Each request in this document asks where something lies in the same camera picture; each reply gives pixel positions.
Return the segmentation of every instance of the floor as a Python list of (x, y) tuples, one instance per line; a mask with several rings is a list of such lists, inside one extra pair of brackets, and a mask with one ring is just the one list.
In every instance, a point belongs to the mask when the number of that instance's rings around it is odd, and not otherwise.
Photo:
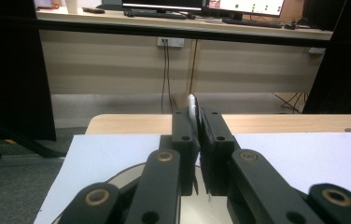
[[(273, 93), (196, 94), (202, 107), (223, 114), (293, 113)], [(46, 147), (66, 152), (75, 134), (84, 134), (89, 120), (104, 113), (171, 113), (174, 100), (151, 95), (53, 95), (53, 113), (58, 141), (40, 141)], [(47, 192), (59, 173), (63, 159), (43, 159), (27, 148), (0, 140), (0, 223), (33, 223)]]

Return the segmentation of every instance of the gray carpet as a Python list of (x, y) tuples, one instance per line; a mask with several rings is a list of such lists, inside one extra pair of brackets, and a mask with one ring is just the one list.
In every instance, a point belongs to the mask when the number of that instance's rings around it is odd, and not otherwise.
[[(75, 134), (86, 128), (56, 130), (57, 142), (39, 141), (66, 152)], [(0, 140), (0, 223), (33, 223), (39, 208), (59, 173), (63, 159), (43, 159), (18, 144)]]

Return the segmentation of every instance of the wooden table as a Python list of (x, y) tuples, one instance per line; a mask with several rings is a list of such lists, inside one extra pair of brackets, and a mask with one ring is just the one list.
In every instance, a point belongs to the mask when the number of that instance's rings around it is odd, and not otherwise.
[(92, 14), (78, 9), (68, 14), (65, 7), (41, 9), (36, 12), (42, 30), (78, 31), (102, 34), (148, 35), (190, 39), (221, 40), (325, 48), (332, 32), (314, 29), (272, 29), (266, 27), (230, 25), (221, 20), (164, 20), (158, 18), (129, 18), (122, 11), (106, 10)]
[[(232, 133), (341, 133), (351, 115), (222, 115)], [(171, 133), (171, 115), (104, 114), (94, 117), (86, 134)]]

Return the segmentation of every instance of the keyboard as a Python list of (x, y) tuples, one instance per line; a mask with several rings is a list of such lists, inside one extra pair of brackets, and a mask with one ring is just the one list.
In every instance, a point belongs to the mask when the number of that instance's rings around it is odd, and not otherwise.
[(259, 26), (269, 28), (283, 28), (283, 25), (279, 22), (267, 22), (267, 21), (247, 21), (247, 20), (233, 20), (233, 19), (222, 19), (222, 22), (233, 25), (246, 25), (246, 26)]
[(187, 17), (180, 14), (173, 13), (158, 13), (150, 11), (134, 11), (134, 10), (125, 10), (124, 15), (127, 17), (150, 17), (150, 18), (164, 18), (172, 20), (186, 20)]

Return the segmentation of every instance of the cup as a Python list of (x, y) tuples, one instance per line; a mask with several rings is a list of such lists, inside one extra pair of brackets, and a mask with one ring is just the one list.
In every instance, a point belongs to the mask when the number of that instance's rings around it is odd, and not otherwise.
[(65, 0), (68, 13), (77, 14), (77, 0)]

